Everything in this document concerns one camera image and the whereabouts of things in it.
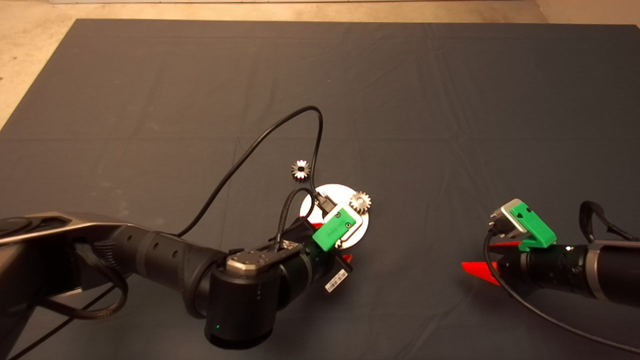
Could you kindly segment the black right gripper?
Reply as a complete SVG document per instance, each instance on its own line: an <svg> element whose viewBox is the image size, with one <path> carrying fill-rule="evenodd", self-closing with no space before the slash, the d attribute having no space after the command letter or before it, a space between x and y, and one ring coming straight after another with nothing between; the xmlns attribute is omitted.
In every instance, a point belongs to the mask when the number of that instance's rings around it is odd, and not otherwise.
<svg viewBox="0 0 640 360"><path fill-rule="evenodd" d="M490 267L497 265L503 282L521 297L539 289L588 296L585 270L588 247L585 244L551 244L530 251L520 251L520 244L520 241L492 243L489 248L501 256L497 263L493 261L489 266L482 261L463 261L461 267L468 275L499 286L490 271Z"/></svg>

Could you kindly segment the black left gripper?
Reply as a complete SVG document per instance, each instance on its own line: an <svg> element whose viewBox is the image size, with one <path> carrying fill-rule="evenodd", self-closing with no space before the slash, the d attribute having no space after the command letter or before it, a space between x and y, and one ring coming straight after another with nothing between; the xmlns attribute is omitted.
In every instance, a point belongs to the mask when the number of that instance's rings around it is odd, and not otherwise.
<svg viewBox="0 0 640 360"><path fill-rule="evenodd" d="M279 264L279 296L300 296L315 282L336 271L338 266L352 262L352 254L343 254L339 260L336 249L325 251L320 248L313 235L323 226L324 223L311 223L308 219L296 218L283 231L284 240L302 248Z"/></svg>

